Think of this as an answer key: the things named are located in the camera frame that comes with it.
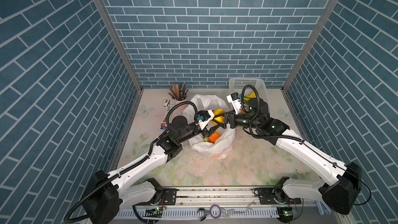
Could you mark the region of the white plastic bag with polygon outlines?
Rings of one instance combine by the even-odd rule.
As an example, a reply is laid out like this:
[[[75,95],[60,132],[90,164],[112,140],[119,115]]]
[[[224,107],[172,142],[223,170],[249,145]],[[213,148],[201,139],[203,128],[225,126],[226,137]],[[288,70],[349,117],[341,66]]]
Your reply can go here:
[[[195,95],[191,102],[197,106],[198,111],[212,110],[215,115],[226,113],[230,106],[225,100],[216,95]],[[224,159],[233,148],[235,130],[229,125],[226,128],[219,127],[216,122],[210,121],[206,130],[211,134],[204,137],[199,134],[189,139],[191,148],[205,157]]]

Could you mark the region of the orange fruit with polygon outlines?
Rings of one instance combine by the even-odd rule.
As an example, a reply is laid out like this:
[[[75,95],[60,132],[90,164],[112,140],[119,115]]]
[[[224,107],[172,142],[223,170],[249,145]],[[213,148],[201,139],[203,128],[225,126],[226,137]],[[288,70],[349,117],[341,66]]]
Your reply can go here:
[[[214,143],[216,142],[216,140],[219,139],[220,137],[221,137],[221,135],[220,135],[218,132],[214,132],[214,133],[212,134],[212,136],[210,136],[210,137],[208,138],[208,142],[214,144]]]

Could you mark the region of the yellow fruit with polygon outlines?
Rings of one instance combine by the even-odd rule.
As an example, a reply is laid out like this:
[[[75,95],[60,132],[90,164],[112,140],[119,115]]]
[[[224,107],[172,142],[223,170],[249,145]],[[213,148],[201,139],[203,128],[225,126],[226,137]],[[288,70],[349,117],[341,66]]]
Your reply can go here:
[[[223,123],[223,114],[225,113],[225,111],[223,109],[217,109],[217,110],[214,110],[213,113],[214,113],[215,117],[211,121],[212,124],[218,125],[219,123]]]

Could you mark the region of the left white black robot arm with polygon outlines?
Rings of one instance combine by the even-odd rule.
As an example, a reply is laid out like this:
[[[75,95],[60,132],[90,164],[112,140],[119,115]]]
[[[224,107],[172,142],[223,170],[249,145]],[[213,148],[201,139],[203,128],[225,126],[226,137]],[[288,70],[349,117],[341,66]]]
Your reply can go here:
[[[202,116],[198,122],[188,123],[186,117],[177,116],[167,124],[166,131],[150,144],[148,153],[123,168],[105,173],[99,170],[89,179],[83,194],[85,217],[94,224],[109,223],[127,202],[127,189],[153,169],[166,164],[182,150],[182,143],[197,136],[211,136],[219,127],[226,128],[225,120],[210,129],[210,119]]]

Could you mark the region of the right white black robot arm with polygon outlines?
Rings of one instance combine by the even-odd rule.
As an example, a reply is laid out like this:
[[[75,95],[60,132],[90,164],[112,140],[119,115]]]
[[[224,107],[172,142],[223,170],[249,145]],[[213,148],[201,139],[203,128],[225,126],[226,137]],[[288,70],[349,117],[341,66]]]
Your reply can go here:
[[[294,155],[320,177],[313,182],[282,177],[273,188],[274,199],[286,203],[293,199],[319,201],[337,213],[347,215],[364,186],[362,170],[355,164],[344,163],[327,155],[301,138],[287,124],[270,117],[268,106],[260,98],[249,100],[249,110],[243,108],[240,94],[227,96],[233,110],[223,114],[223,123],[230,128],[242,127],[255,139],[270,142],[273,146]]]

